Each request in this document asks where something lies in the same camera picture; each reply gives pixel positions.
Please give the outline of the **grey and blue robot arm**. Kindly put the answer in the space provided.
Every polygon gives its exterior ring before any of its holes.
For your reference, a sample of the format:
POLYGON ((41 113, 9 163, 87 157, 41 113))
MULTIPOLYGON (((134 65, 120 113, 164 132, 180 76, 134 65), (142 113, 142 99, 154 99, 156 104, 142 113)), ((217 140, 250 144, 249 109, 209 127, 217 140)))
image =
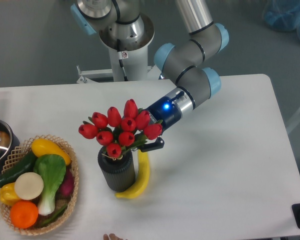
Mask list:
MULTIPOLYGON (((166 43, 154 56, 154 64, 175 89, 146 109, 129 100, 123 119, 115 108, 108 110, 108 125, 99 129, 97 139, 111 157, 162 148, 161 134, 221 88, 219 75, 199 66, 228 44, 228 31, 213 21, 203 0, 178 0, 176 5, 190 38, 180 47, 166 43)), ((108 48, 114 81, 147 77, 154 26, 141 13, 138 0, 77 0, 70 9, 77 24, 88 35, 97 33, 108 48)))

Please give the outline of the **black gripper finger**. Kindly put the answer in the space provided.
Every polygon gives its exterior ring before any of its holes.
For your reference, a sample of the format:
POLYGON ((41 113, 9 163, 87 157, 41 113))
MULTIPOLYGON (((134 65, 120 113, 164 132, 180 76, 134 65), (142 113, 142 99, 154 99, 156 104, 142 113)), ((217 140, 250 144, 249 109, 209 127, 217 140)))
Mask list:
POLYGON ((133 152, 136 150, 140 150, 142 153, 159 150, 164 147, 164 140, 161 137, 158 137, 154 142, 152 143, 146 143, 142 146, 135 147, 132 149, 133 152))

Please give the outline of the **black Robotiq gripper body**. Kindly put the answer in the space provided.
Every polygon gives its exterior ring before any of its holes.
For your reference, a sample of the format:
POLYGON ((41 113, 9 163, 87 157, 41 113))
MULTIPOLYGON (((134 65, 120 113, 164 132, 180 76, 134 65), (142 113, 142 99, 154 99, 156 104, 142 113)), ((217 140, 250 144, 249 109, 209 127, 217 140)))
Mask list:
POLYGON ((150 115, 150 124, 162 120, 162 133, 182 118, 182 112, 174 98, 162 97, 145 109, 150 115))

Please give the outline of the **person's hand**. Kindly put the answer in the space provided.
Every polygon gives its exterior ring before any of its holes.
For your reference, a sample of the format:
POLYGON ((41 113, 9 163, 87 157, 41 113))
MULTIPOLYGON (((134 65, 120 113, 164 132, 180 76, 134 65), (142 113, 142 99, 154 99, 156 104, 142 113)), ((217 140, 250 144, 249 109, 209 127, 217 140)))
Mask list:
POLYGON ((104 234, 103 235, 103 240, 124 240, 121 237, 118 237, 117 235, 115 235, 114 233, 110 233, 110 234, 104 234))

